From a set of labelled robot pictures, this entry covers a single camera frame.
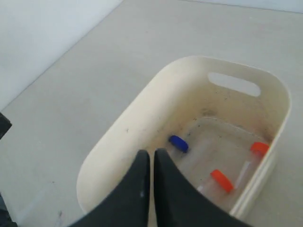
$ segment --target gray floor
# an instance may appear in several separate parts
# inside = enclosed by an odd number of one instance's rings
[[[76,179],[92,147],[162,67],[205,55],[270,71],[289,87],[279,163],[246,221],[302,226],[302,24],[302,14],[125,0],[3,111],[13,127],[0,143],[0,190],[12,218],[21,227],[80,218]]]

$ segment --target floor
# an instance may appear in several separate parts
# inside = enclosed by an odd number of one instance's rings
[[[290,89],[279,162],[245,221],[302,226],[302,23],[303,14],[125,0],[3,110],[13,126],[0,143],[0,190],[12,219],[63,227],[82,217],[76,180],[92,147],[160,69],[204,55],[270,71]]]

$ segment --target white wall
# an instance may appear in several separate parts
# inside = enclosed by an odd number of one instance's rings
[[[122,0],[0,0],[0,110]]]
[[[303,13],[303,0],[195,0],[195,1]]]

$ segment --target orange bottle cap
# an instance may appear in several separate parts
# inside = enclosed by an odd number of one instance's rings
[[[250,147],[250,150],[253,153],[259,152],[262,156],[266,154],[268,149],[269,149],[269,145],[261,142],[254,142],[253,145]]]
[[[215,169],[210,173],[214,180],[216,180],[224,190],[229,193],[233,190],[231,181],[218,169]]]

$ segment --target basket handle hole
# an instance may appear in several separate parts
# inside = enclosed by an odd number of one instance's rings
[[[216,72],[211,72],[207,76],[209,81],[217,86],[239,91],[254,97],[258,97],[261,94],[260,87],[247,80]]]

